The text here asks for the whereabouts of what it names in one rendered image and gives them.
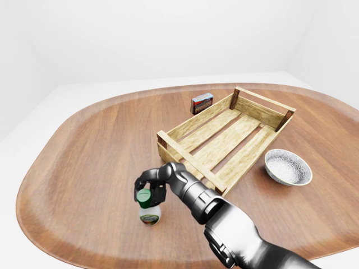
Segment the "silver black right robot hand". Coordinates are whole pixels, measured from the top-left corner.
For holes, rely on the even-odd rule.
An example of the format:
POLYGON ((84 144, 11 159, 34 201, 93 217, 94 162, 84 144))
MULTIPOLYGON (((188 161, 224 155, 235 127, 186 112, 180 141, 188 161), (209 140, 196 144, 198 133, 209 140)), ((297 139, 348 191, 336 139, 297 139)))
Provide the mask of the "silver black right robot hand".
POLYGON ((145 184, 150 184, 151 202, 150 207, 157 206, 165 201, 166 184, 169 184, 172 192, 179 198, 185 193, 185 186, 188 181, 181 175, 182 171, 186 171, 182 163, 166 163, 160 168, 154 168, 144 171, 135 181, 134 200, 138 202, 136 197, 145 184))

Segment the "white green-capped salad dressing bottle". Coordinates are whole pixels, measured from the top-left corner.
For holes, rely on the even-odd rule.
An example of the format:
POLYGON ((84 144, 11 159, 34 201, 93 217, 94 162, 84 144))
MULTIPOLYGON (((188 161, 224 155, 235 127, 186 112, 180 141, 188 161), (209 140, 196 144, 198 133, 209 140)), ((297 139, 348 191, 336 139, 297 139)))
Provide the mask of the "white green-capped salad dressing bottle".
POLYGON ((139 190, 136 194, 136 200, 140 206, 140 220, 146 225, 155 225, 158 223, 162 216, 162 211, 158 205, 152 205, 153 197, 151 190, 147 188, 139 190))

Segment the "wooden slat tray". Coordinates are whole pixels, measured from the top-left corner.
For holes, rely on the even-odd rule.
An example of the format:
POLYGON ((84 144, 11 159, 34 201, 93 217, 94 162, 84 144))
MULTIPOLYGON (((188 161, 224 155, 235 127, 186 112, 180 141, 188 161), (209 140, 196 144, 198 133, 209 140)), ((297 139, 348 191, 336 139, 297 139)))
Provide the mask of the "wooden slat tray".
POLYGON ((225 196, 285 129, 295 108, 236 87, 210 108, 157 133, 166 161, 184 160, 186 169, 225 196))

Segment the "small printed food box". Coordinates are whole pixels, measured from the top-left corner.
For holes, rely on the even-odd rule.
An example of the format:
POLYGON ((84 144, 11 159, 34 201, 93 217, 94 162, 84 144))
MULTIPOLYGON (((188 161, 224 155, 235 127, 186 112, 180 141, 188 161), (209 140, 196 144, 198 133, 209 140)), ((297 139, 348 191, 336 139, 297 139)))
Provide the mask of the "small printed food box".
POLYGON ((199 114, 206 108, 212 106, 213 104, 213 95, 211 93, 206 93, 199 95, 191 99, 191 113, 193 115, 199 114))

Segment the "patterned grey white bowl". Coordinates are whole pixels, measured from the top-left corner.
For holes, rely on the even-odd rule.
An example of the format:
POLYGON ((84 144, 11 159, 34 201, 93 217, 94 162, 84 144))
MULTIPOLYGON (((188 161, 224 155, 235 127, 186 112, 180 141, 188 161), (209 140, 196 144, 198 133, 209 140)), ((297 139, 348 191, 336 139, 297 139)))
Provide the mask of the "patterned grey white bowl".
POLYGON ((283 185, 303 186, 312 181, 312 170, 298 155, 283 149, 265 154, 265 169, 269 176, 283 185))

